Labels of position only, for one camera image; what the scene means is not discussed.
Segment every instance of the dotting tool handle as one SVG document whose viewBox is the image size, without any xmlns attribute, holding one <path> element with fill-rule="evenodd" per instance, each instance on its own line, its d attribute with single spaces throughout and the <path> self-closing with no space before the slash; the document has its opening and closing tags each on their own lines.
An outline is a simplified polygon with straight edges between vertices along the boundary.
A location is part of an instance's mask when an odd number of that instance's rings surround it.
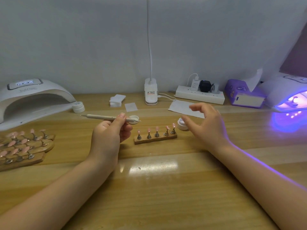
<svg viewBox="0 0 307 230">
<path fill-rule="evenodd" d="M 85 116 L 89 119 L 101 119 L 101 120 L 110 120 L 110 121 L 113 121 L 116 119 L 116 117 L 113 117 L 113 116 L 103 116 L 103 115 L 82 115 L 82 116 Z M 130 119 L 130 118 L 126 118 L 126 122 L 135 122 L 136 120 L 135 119 Z"/>
</svg>

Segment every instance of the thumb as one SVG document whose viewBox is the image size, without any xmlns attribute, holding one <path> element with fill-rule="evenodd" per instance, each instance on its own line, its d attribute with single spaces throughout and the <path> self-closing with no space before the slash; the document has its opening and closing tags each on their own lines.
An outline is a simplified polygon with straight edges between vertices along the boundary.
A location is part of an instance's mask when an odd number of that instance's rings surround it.
<svg viewBox="0 0 307 230">
<path fill-rule="evenodd" d="M 189 117 L 186 115 L 181 116 L 182 120 L 185 122 L 188 129 L 195 135 L 198 132 L 199 125 L 193 122 Z"/>
<path fill-rule="evenodd" d="M 110 127 L 113 129 L 116 129 L 118 133 L 120 132 L 121 127 L 124 125 L 126 122 L 126 115 L 125 113 L 120 113 L 116 119 L 114 119 L 113 123 L 111 123 Z"/>
</svg>

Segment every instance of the person's left hand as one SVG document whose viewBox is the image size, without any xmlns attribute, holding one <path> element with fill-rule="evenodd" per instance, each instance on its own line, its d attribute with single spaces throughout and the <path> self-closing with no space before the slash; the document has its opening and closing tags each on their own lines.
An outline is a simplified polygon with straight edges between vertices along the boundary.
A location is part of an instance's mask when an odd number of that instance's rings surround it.
<svg viewBox="0 0 307 230">
<path fill-rule="evenodd" d="M 113 121 L 102 121 L 93 130 L 88 159 L 113 171 L 117 165 L 119 144 L 131 135 L 132 126 L 127 124 L 125 113 Z"/>
</svg>

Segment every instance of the white power strip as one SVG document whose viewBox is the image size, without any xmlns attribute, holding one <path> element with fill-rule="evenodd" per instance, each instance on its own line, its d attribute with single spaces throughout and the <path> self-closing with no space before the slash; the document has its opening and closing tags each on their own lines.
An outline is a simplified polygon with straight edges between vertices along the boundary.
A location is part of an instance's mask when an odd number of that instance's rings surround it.
<svg viewBox="0 0 307 230">
<path fill-rule="evenodd" d="M 210 92 L 205 93 L 200 91 L 193 91 L 191 90 L 191 87 L 181 86 L 181 85 L 178 86 L 175 97 L 201 101 L 201 102 L 215 103 L 220 105 L 223 105 L 225 101 L 225 97 L 222 91 L 220 91 L 219 94 L 213 94 Z"/>
</svg>

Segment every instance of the wooden nail display base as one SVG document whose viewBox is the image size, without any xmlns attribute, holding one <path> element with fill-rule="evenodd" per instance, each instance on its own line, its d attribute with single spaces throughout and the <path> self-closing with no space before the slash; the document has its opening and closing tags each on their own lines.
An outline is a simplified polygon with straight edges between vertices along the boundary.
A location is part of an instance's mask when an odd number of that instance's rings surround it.
<svg viewBox="0 0 307 230">
<path fill-rule="evenodd" d="M 43 133 L 36 132 L 35 135 L 38 137 L 39 136 L 42 137 Z M 40 163 L 44 160 L 46 152 L 50 151 L 54 147 L 53 140 L 55 138 L 55 135 L 48 135 L 47 139 L 40 139 L 40 140 L 34 140 L 34 136 L 31 133 L 25 134 L 24 136 L 19 135 L 16 137 L 16 139 L 20 141 L 22 141 L 25 138 L 28 138 L 29 141 L 26 142 L 25 144 L 15 144 L 12 147 L 6 146 L 7 143 L 10 143 L 12 141 L 12 138 L 3 137 L 0 139 L 0 144 L 4 144 L 3 146 L 0 147 L 0 152 L 1 151 L 12 152 L 16 148 L 23 149 L 29 146 L 31 147 L 31 149 L 29 150 L 29 153 L 34 155 L 32 159 L 29 159 L 29 155 L 27 152 L 20 151 L 17 153 L 17 155 L 11 155 L 10 153 L 8 153 L 5 158 L 4 157 L 0 158 L 0 171 L 10 170 L 10 169 L 14 169 L 14 168 L 22 167 L 22 166 L 29 166 L 29 165 Z M 12 159 L 13 162 L 9 164 L 5 164 L 5 161 L 7 159 Z"/>
<path fill-rule="evenodd" d="M 138 136 L 136 135 L 134 137 L 134 144 L 140 144 L 140 143 L 149 143 L 149 142 L 153 142 L 153 141 L 161 141 L 161 140 L 167 140 L 167 139 L 174 139 L 177 138 L 177 133 L 175 134 L 170 134 L 168 136 L 165 136 L 159 133 L 159 137 L 155 137 L 155 135 L 151 135 L 151 139 L 147 139 L 147 135 L 141 135 L 142 139 L 138 139 Z"/>
</svg>

